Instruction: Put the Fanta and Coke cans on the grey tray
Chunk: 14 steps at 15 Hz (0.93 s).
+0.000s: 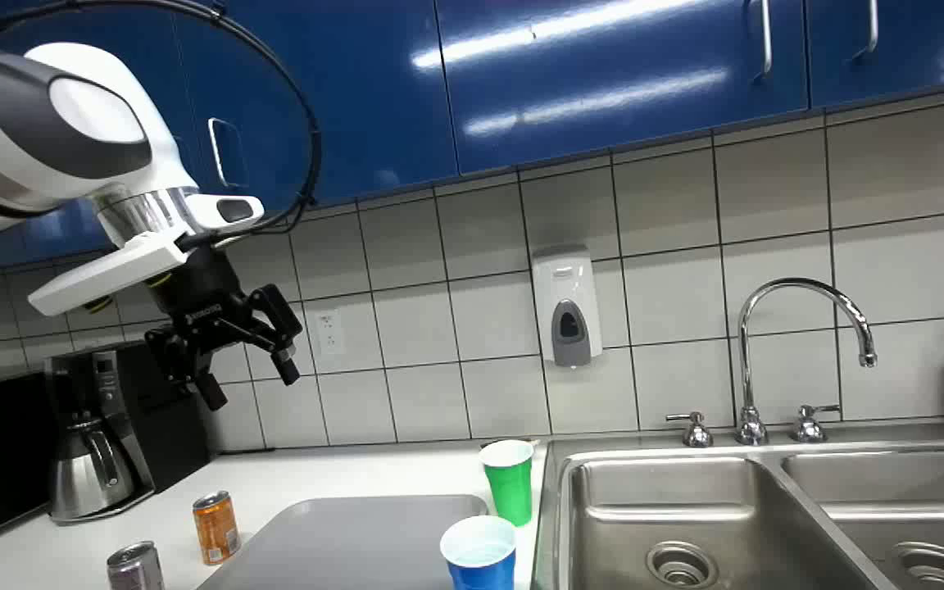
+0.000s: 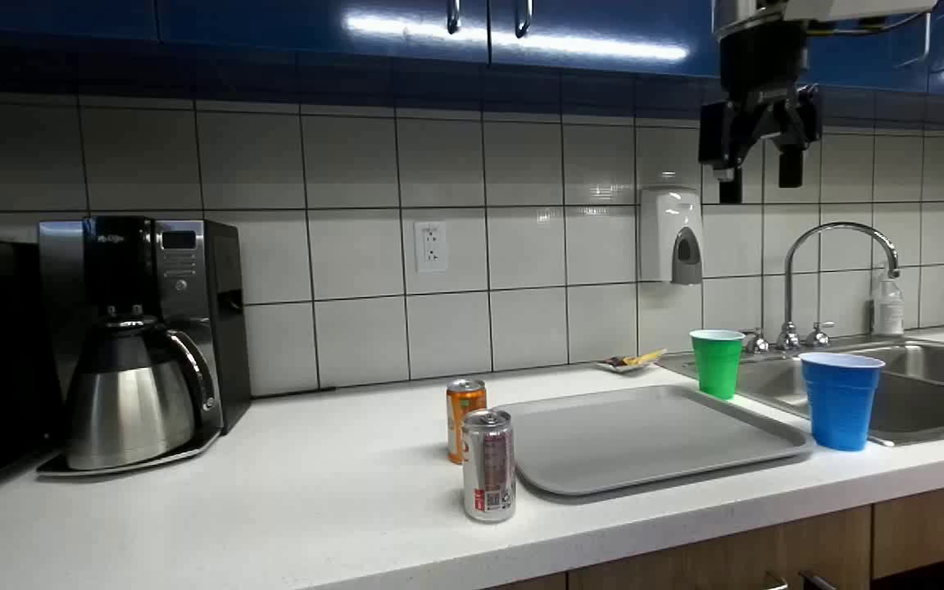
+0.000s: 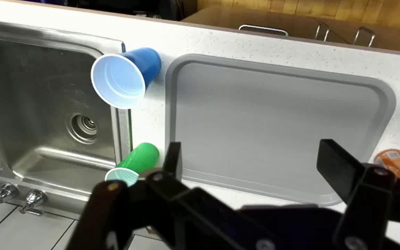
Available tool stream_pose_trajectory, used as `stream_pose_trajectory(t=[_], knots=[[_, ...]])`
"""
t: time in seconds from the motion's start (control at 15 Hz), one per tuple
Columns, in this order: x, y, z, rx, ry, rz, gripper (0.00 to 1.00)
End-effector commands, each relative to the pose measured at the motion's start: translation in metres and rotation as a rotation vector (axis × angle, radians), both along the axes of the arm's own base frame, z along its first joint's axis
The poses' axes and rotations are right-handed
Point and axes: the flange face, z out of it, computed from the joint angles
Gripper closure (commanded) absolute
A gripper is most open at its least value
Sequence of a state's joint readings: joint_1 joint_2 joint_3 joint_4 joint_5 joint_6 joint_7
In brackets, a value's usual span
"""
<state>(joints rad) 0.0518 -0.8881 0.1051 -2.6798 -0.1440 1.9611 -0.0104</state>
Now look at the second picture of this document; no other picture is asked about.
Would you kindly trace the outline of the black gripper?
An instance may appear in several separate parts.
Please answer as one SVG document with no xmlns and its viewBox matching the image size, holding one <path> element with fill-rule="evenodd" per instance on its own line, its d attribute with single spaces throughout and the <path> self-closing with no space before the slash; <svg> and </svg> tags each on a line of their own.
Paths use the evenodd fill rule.
<svg viewBox="0 0 944 590">
<path fill-rule="evenodd" d="M 800 21 L 750 21 L 720 35 L 725 101 L 699 115 L 699 162 L 713 169 L 717 201 L 745 201 L 745 157 L 759 133 L 777 133 L 777 183 L 802 183 L 802 153 L 818 139 L 818 101 L 800 84 L 805 25 Z"/>
</svg>

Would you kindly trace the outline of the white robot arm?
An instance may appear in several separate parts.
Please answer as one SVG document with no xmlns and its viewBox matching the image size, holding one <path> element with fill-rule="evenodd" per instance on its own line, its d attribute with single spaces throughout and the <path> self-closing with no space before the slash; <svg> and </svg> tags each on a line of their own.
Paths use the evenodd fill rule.
<svg viewBox="0 0 944 590">
<path fill-rule="evenodd" d="M 809 44 L 876 35 L 924 21 L 939 0 L 710 0 L 720 101 L 699 110 L 699 162 L 720 204 L 745 201 L 757 141 L 780 153 L 777 183 L 802 183 L 805 148 L 823 133 L 823 98 L 805 83 Z"/>
</svg>

